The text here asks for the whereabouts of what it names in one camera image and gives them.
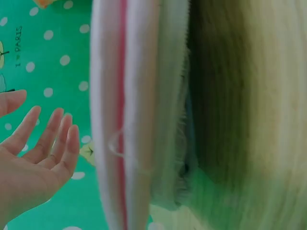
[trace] palm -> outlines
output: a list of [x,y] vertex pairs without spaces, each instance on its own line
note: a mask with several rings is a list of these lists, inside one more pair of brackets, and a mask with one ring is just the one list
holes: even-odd
[[[10,112],[9,107],[5,113],[1,109],[0,96],[0,116]],[[72,125],[70,115],[63,118],[62,109],[54,111],[36,146],[17,157],[39,114],[40,108],[34,107],[0,144],[0,211],[6,210],[6,221],[50,199],[71,178],[77,163],[78,128]]]

